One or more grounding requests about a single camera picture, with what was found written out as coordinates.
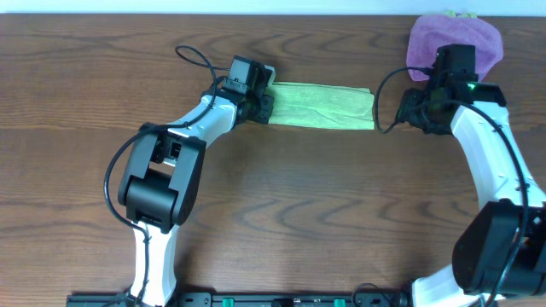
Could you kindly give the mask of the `green microfiber cloth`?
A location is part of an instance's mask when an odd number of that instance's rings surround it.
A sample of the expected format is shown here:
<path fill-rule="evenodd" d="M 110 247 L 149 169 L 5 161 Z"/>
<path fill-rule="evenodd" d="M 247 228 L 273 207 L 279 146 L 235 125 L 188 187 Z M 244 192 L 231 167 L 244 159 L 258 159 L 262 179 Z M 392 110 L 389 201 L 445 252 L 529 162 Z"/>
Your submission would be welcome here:
<path fill-rule="evenodd" d="M 269 123 L 324 130 L 372 130 L 374 95 L 366 88 L 278 82 Z"/>

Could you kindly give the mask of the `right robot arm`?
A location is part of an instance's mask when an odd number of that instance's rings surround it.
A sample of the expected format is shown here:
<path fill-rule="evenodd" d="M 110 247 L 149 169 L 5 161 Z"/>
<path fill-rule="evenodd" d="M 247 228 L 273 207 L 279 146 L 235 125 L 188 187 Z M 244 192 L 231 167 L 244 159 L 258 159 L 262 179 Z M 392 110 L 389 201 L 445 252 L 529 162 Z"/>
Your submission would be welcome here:
<path fill-rule="evenodd" d="M 451 263 L 411 286 L 414 306 L 492 306 L 545 293 L 545 193 L 517 147 L 497 84 L 481 83 L 473 45 L 437 50 L 424 90 L 406 90 L 396 120 L 460 143 L 479 212 Z"/>

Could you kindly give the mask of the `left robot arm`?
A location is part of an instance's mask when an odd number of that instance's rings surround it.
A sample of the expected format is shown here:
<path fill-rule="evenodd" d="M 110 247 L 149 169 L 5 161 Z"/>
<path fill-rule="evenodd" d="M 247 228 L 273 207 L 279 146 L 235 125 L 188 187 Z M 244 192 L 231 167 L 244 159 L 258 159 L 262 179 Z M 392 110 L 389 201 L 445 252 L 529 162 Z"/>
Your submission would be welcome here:
<path fill-rule="evenodd" d="M 228 74 L 213 78 L 193 110 L 170 124 L 139 130 L 118 192 L 136 238 L 129 306 L 171 301 L 177 234 L 194 207 L 205 151 L 236 125 L 268 123 L 274 99 L 265 91 L 275 76 L 274 67 L 235 56 Z"/>

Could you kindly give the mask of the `purple microfiber cloth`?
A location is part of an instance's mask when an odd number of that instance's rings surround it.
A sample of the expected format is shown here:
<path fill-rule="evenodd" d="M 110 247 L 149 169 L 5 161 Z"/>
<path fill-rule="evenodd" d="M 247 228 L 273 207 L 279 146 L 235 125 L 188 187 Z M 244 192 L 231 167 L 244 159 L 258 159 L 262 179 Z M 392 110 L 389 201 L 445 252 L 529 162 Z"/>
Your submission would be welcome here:
<path fill-rule="evenodd" d="M 454 43 L 476 48 L 479 81 L 504 55 L 501 33 L 490 23 L 464 15 L 429 14 L 419 17 L 410 30 L 406 66 L 431 67 L 438 48 Z"/>

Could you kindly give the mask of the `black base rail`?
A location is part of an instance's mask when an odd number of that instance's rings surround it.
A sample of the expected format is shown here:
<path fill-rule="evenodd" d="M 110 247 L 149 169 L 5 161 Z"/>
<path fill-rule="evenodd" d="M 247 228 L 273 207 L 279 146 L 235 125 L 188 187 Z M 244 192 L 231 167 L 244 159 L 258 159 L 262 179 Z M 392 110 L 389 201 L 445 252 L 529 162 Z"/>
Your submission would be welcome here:
<path fill-rule="evenodd" d="M 66 307 L 136 306 L 132 298 L 116 295 L 70 295 Z M 254 295 L 183 293 L 166 306 L 177 307 L 389 307 L 412 306 L 405 293 L 360 292 L 351 295 Z"/>

